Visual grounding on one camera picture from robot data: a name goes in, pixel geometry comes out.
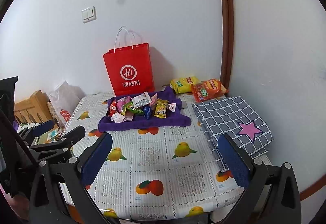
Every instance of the wooden door frame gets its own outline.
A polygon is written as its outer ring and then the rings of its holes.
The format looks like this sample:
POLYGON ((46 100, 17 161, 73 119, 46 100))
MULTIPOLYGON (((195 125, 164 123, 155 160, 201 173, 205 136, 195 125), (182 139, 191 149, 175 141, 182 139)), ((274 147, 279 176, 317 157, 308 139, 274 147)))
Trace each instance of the wooden door frame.
POLYGON ((234 42, 233 0, 222 0, 222 28, 223 44, 220 80, 228 88, 231 77, 234 42))

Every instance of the checkered cloth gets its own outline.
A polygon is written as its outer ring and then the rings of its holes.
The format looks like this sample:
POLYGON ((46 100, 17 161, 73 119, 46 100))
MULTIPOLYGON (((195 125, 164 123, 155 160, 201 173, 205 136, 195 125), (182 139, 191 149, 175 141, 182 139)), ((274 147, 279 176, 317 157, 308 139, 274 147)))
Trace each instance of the checkered cloth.
POLYGON ((272 134, 261 117, 239 96, 213 99, 192 105, 194 112, 209 138, 212 153, 216 158, 220 170, 228 170, 218 151, 218 138, 227 133, 238 145, 252 157, 256 158, 268 152, 265 146, 272 140, 272 134), (248 135, 237 135, 241 127, 237 122, 247 124, 254 120, 255 126, 263 131, 255 135, 254 143, 248 135))

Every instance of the plastic bag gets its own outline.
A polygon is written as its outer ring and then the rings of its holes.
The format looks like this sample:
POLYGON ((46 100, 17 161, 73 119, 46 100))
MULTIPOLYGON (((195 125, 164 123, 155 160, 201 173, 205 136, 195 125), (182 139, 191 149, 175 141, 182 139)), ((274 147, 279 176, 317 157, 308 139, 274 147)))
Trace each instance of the plastic bag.
POLYGON ((66 124, 81 98, 75 93, 73 86, 67 81, 63 82, 55 90, 48 93, 48 97, 60 120, 66 124))
POLYGON ((191 92, 190 85, 191 84, 197 84, 199 83, 199 80, 196 77, 190 77, 190 78, 179 78, 179 79, 173 79, 170 82, 170 85, 174 89, 175 93, 186 93, 191 92))
POLYGON ((217 79, 202 81, 196 85, 191 84, 190 88, 197 102, 221 97, 229 92, 217 79))

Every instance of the white plastic bag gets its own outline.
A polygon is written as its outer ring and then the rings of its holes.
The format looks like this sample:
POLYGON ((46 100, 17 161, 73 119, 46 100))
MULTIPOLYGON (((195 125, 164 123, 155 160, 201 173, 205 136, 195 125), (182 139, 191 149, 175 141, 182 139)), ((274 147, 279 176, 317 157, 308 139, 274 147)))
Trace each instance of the white plastic bag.
POLYGON ((66 124, 80 101, 74 88, 65 81, 54 91, 49 92, 48 97, 57 115, 66 124))

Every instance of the yellow snack packet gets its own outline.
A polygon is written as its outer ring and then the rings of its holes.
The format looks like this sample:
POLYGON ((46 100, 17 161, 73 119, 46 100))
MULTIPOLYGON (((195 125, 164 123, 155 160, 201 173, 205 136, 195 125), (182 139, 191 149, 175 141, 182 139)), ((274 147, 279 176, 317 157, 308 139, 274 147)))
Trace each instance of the yellow snack packet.
POLYGON ((196 85, 199 83, 199 79, 196 77, 190 77, 190 78, 179 78, 179 79, 173 79, 170 82, 170 85, 174 89, 175 93, 186 93, 191 92, 190 85, 196 85))
POLYGON ((158 118, 166 118, 166 107, 169 101, 157 99, 154 116, 158 118))

